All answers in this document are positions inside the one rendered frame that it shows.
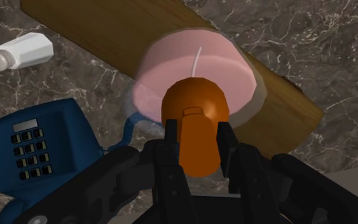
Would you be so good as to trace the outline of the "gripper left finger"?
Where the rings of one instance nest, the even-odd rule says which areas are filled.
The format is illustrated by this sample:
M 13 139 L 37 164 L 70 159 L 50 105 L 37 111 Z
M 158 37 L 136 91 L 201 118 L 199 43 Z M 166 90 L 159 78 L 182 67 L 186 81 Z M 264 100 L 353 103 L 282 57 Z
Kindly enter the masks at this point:
M 176 159 L 177 122 L 168 120 L 165 137 L 147 151 L 154 176 L 153 205 L 132 224 L 199 224 L 182 167 Z M 140 153 L 118 148 L 77 174 L 22 213 L 13 224 L 108 224 L 136 198 L 140 188 L 123 192 L 118 176 L 129 176 Z

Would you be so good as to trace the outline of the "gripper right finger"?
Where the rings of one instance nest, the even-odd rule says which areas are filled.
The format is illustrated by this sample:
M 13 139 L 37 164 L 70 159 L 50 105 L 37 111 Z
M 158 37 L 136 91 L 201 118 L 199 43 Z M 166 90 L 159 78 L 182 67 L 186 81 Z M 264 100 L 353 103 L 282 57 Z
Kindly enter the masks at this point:
M 325 177 L 292 155 L 281 153 L 270 167 L 285 176 L 286 198 L 273 191 L 265 158 L 249 144 L 238 142 L 228 122 L 217 128 L 217 145 L 230 193 L 242 199 L 245 224 L 358 224 L 358 196 Z

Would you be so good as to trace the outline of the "orange flashlight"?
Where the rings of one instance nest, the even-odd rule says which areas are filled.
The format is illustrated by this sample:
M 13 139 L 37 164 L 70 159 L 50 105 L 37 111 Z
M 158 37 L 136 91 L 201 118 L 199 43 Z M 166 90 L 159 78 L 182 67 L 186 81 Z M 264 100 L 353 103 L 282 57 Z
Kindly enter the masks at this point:
M 229 116 L 223 91 L 210 80 L 186 78 L 167 90 L 162 100 L 162 122 L 177 121 L 179 164 L 187 175 L 200 178 L 217 171 L 221 162 L 217 127 Z

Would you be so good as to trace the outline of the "pink candle in glass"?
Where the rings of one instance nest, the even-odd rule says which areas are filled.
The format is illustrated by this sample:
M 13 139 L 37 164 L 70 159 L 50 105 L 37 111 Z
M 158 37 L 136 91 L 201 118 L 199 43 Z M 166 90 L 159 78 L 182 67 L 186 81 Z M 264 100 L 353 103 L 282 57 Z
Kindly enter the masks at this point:
M 185 78 L 206 78 L 219 86 L 233 127 L 256 115 L 267 96 L 256 66 L 230 38 L 208 29 L 185 29 L 162 37 L 144 54 L 132 104 L 144 116 L 160 122 L 163 96 Z

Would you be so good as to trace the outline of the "blue telephone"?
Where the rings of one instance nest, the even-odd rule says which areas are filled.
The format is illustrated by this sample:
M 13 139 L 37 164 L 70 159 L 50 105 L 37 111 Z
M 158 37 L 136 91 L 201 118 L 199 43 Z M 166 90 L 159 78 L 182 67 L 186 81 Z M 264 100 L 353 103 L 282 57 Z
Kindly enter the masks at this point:
M 62 99 L 0 118 L 0 224 L 107 224 L 141 190 L 155 188 L 156 141 L 130 146 L 144 116 L 126 120 L 104 150 L 77 102 Z

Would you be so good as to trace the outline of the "wooden board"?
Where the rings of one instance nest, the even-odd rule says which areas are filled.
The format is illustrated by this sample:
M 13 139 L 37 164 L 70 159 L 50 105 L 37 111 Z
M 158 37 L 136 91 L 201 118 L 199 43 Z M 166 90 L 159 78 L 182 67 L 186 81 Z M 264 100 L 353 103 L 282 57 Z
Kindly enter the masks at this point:
M 20 0 L 20 9 L 131 78 L 160 37 L 184 28 L 217 31 L 180 0 Z M 251 54 L 245 56 L 263 77 L 267 96 L 259 113 L 234 132 L 266 157 L 290 152 L 316 129 L 324 112 Z

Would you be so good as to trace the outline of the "white salt shaker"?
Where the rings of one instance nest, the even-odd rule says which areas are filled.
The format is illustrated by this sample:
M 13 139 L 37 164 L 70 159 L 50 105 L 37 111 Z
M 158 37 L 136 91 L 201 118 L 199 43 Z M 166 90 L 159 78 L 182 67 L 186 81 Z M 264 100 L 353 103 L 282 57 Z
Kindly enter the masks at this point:
M 41 64 L 53 56 L 53 43 L 44 34 L 30 32 L 0 45 L 0 71 Z

